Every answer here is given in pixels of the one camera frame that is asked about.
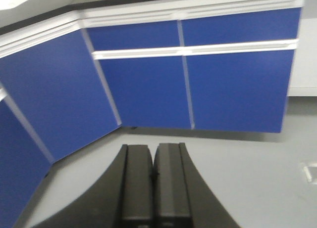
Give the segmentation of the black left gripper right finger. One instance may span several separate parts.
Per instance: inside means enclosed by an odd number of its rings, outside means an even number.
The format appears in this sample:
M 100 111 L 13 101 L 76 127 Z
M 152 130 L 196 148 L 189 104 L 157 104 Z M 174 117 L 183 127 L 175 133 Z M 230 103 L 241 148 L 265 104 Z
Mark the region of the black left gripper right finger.
M 184 143 L 159 144 L 154 170 L 156 227 L 239 227 L 198 172 Z

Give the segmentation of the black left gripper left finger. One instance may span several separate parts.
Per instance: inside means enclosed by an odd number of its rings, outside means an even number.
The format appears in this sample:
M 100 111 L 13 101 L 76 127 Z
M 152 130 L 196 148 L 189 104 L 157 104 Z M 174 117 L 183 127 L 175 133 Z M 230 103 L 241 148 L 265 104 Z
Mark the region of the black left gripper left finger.
M 124 144 L 106 171 L 37 228 L 151 228 L 152 157 L 147 145 Z

